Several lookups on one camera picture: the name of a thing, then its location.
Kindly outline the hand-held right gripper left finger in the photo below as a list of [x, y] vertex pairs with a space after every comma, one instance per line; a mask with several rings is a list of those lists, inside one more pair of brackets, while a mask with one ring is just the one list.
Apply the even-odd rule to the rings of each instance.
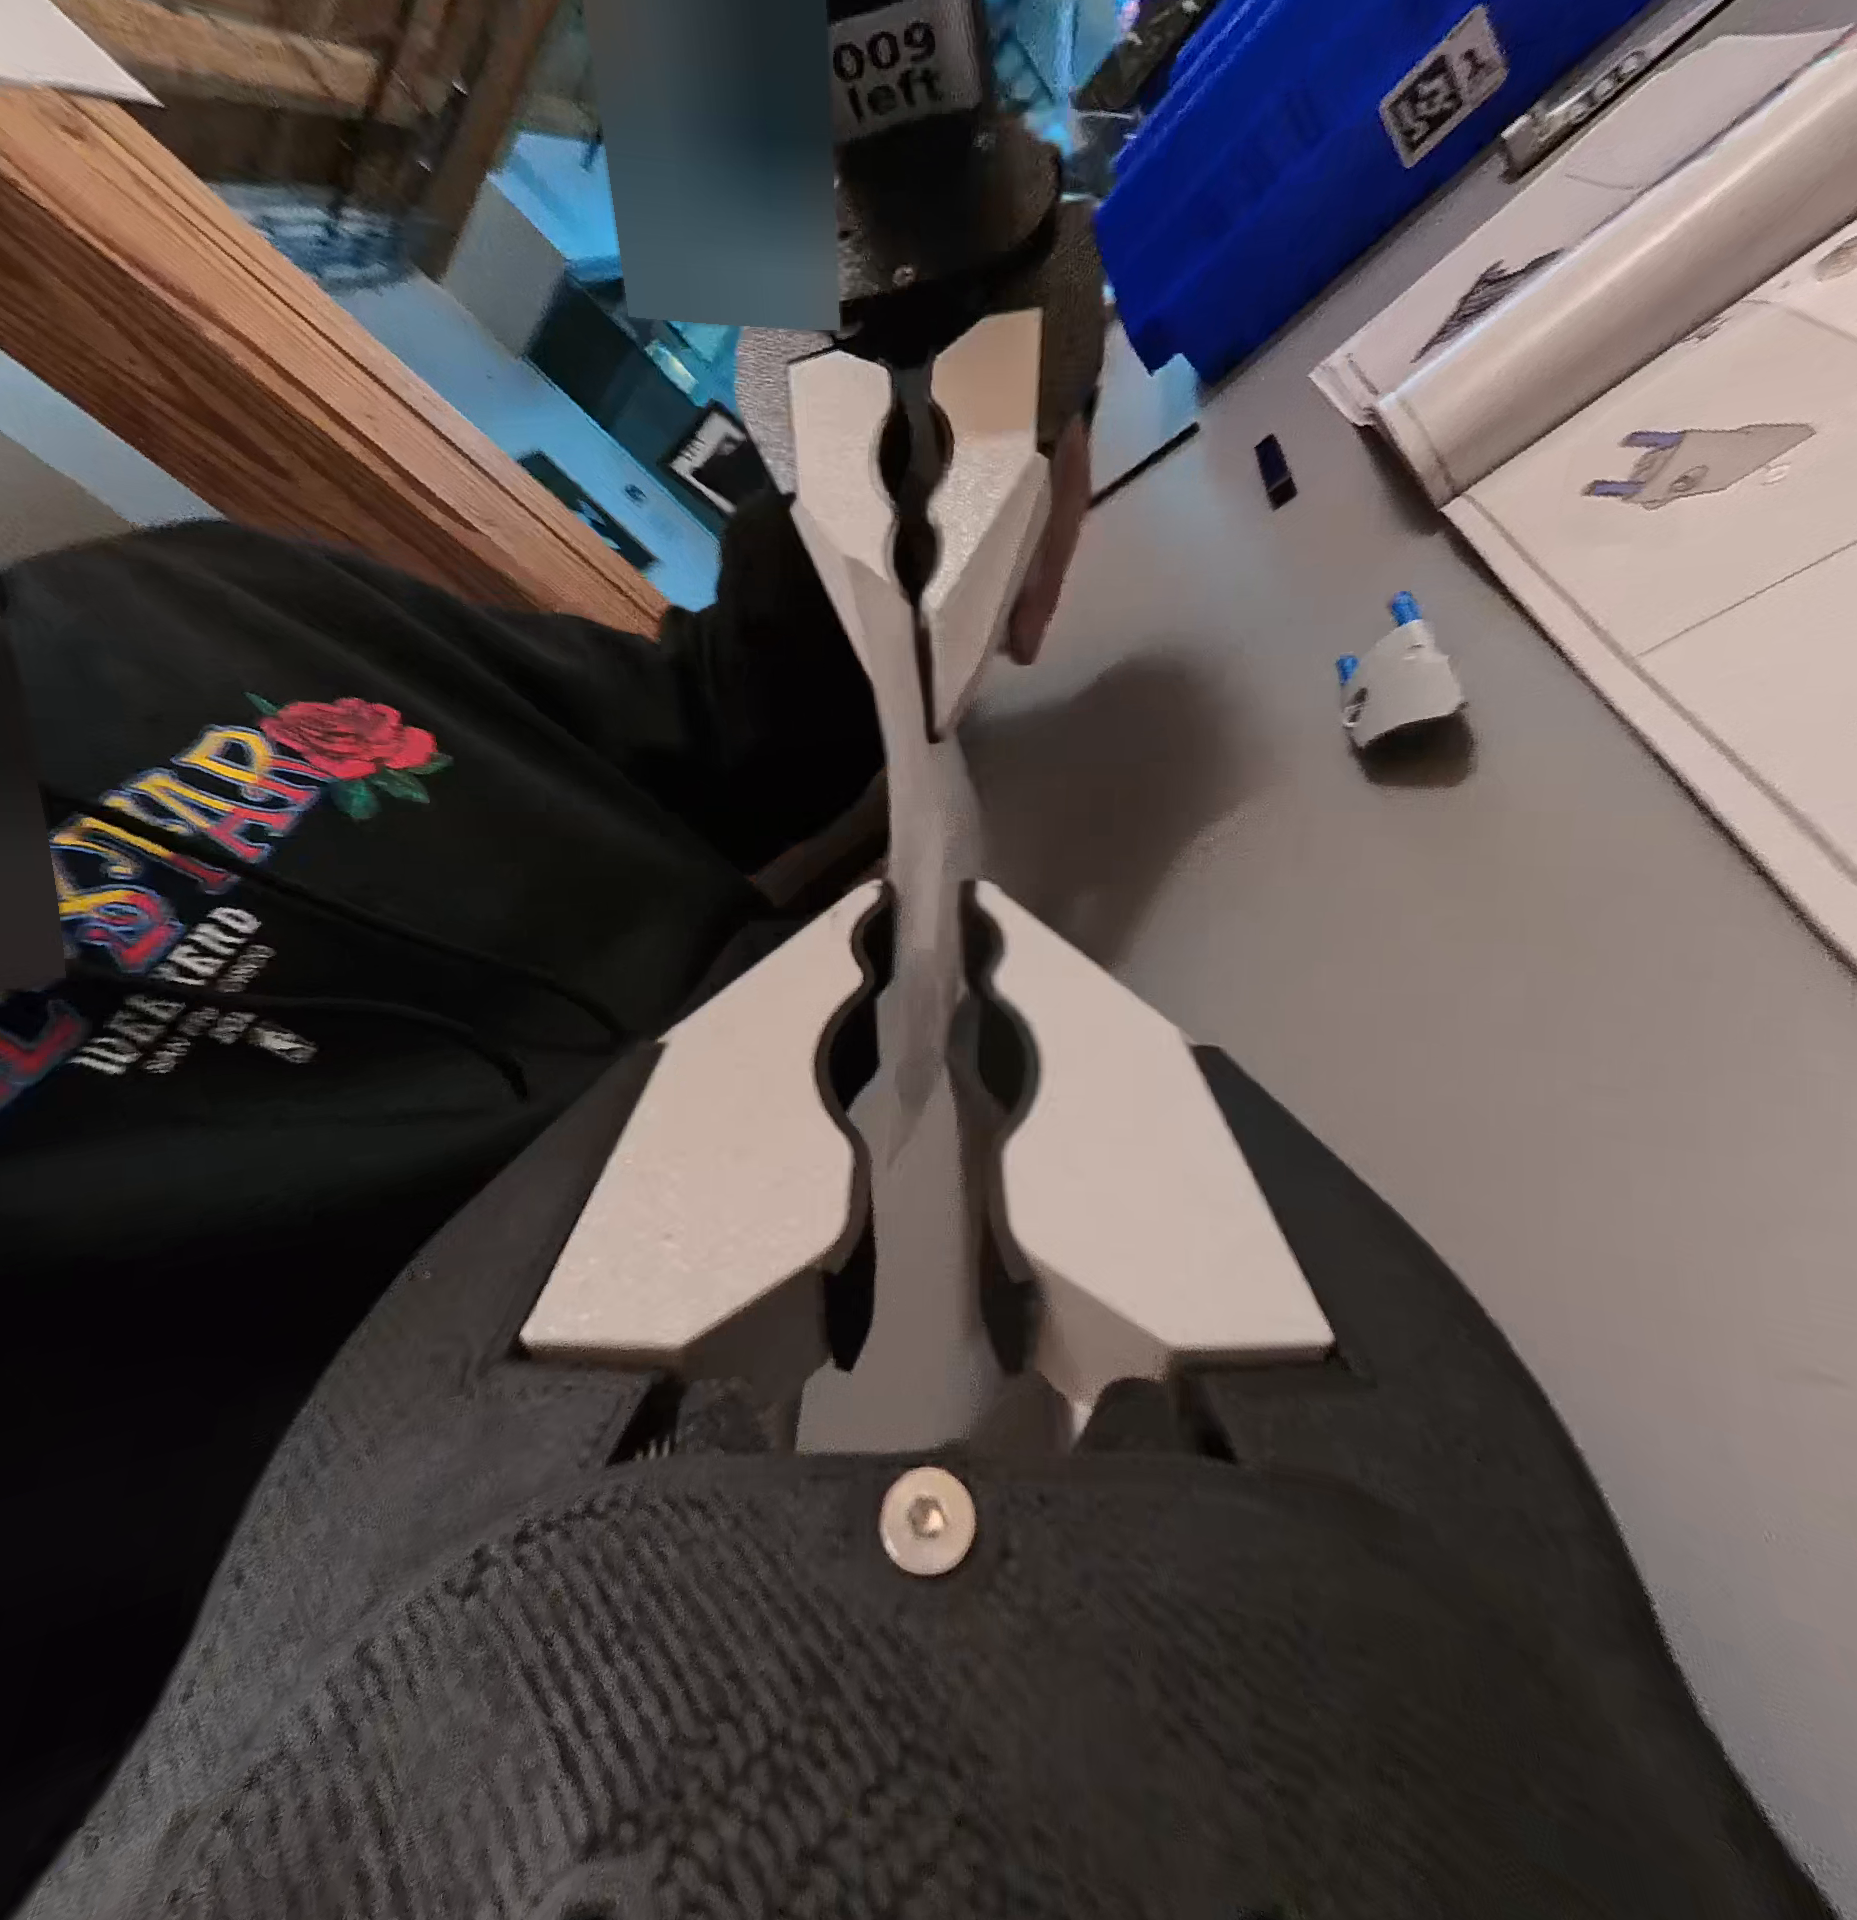
[[882, 991], [892, 889], [854, 885], [661, 1040], [520, 1344], [617, 1371], [819, 1371], [869, 1226], [834, 1044]]

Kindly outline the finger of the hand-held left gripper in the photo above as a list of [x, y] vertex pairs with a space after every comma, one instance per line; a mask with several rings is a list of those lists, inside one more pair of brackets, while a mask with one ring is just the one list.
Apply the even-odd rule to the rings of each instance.
[[931, 738], [960, 724], [1050, 515], [1050, 464], [1036, 444], [1044, 315], [1036, 306], [972, 322], [931, 370], [945, 467], [927, 520], [935, 538], [921, 589], [921, 694]]
[[800, 541], [876, 689], [884, 724], [935, 742], [924, 631], [898, 572], [903, 515], [881, 465], [896, 412], [892, 370], [826, 348], [798, 357], [787, 388]]

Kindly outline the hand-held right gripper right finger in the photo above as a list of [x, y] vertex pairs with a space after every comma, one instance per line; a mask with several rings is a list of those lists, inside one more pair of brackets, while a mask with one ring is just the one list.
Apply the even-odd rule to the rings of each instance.
[[962, 927], [949, 1068], [1003, 1371], [1091, 1412], [1123, 1381], [1328, 1357], [1196, 1044], [993, 882]]

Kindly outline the grey toy panel piece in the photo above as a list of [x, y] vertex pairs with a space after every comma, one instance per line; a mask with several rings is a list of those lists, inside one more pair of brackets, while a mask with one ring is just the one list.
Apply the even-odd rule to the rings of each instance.
[[1341, 730], [1357, 755], [1429, 727], [1458, 720], [1469, 699], [1450, 655], [1427, 618], [1390, 628], [1360, 655], [1361, 669], [1340, 686]]

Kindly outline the person's left hand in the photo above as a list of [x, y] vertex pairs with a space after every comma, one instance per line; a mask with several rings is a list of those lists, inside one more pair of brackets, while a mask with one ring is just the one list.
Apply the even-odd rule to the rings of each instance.
[[1015, 664], [1032, 664], [1041, 652], [1091, 510], [1092, 419], [1086, 412], [1056, 436], [1049, 475], [1049, 517], [1008, 618], [1007, 655]]

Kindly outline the blue storage bin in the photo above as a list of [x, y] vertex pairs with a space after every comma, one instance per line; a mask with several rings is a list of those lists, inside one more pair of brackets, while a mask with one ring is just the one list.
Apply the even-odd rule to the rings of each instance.
[[1641, 10], [1222, 4], [1095, 215], [1138, 361], [1220, 383]]

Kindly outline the light grey toy beam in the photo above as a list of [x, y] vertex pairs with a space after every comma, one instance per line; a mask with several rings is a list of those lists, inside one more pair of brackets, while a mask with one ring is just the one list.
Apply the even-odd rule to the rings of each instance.
[[1502, 133], [1502, 177], [1522, 178], [1539, 168], [1659, 62], [1660, 55], [1650, 45], [1633, 45], [1591, 70], [1581, 83], [1558, 88], [1529, 106]]

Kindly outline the open white instruction booklet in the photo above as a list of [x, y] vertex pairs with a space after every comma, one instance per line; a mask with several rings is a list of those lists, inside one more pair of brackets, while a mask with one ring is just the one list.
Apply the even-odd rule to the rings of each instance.
[[1677, 59], [1312, 379], [1857, 971], [1857, 21]]

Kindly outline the black white wall sign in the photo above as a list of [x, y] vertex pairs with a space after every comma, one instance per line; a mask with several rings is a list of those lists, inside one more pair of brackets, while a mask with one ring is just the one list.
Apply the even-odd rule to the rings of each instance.
[[699, 512], [729, 518], [751, 498], [779, 492], [760, 447], [720, 399], [713, 399], [661, 458], [663, 477]]

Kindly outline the wooden post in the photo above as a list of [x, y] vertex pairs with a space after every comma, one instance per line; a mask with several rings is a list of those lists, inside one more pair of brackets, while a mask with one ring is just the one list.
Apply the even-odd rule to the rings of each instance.
[[113, 101], [0, 86], [0, 348], [225, 517], [657, 634], [630, 563]]

